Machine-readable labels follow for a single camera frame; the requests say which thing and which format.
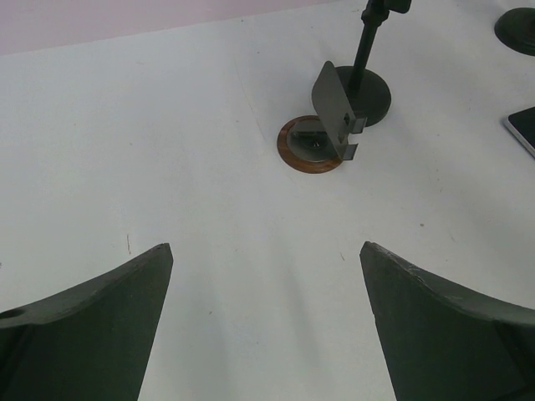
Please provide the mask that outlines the silver phone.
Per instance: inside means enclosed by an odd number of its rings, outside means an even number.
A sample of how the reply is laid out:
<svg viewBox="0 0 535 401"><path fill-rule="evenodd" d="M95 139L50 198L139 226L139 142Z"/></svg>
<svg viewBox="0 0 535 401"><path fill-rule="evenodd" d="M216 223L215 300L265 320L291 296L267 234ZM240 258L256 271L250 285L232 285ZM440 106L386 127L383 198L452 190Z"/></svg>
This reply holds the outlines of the silver phone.
<svg viewBox="0 0 535 401"><path fill-rule="evenodd" d="M535 157L535 107L509 114L503 124L517 142Z"/></svg>

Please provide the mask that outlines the black stand of purple phone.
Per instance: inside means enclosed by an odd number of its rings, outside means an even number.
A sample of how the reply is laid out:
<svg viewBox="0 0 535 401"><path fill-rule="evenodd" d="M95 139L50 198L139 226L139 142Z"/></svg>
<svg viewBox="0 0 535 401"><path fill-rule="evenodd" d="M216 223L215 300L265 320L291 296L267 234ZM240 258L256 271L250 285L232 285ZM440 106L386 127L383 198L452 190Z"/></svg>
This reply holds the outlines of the black stand of purple phone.
<svg viewBox="0 0 535 401"><path fill-rule="evenodd" d="M529 56L534 55L533 8L514 8L505 12L495 23L494 33L508 48Z"/></svg>

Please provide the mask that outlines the grey stand with wooden base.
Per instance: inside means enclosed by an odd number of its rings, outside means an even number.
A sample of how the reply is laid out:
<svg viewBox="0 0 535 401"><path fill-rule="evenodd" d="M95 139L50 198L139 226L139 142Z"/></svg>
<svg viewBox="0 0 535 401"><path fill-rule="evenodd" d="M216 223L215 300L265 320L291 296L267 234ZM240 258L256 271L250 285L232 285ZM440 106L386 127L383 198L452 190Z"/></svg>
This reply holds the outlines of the grey stand with wooden base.
<svg viewBox="0 0 535 401"><path fill-rule="evenodd" d="M282 160L306 174L323 174L352 160L358 148L349 137L364 131L367 118L352 110L334 64L324 63L314 82L311 100L315 115L288 121L279 131L277 150Z"/></svg>

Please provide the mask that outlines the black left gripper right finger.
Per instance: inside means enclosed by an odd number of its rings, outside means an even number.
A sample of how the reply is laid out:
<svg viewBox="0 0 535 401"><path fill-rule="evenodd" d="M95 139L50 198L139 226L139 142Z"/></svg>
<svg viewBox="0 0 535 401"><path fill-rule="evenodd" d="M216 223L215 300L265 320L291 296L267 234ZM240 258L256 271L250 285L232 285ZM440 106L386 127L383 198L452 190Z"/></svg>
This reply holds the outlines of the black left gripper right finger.
<svg viewBox="0 0 535 401"><path fill-rule="evenodd" d="M532 400L534 311L365 242L361 267L398 400Z"/></svg>

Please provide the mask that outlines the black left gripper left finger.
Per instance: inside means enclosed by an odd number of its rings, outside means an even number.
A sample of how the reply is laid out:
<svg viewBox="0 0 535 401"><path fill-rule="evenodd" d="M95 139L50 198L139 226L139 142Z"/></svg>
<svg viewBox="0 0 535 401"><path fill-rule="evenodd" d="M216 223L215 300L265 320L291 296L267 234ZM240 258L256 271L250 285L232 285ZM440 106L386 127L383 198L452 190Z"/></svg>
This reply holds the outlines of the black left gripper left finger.
<svg viewBox="0 0 535 401"><path fill-rule="evenodd" d="M167 243L1 314L3 400L136 400L171 279Z"/></svg>

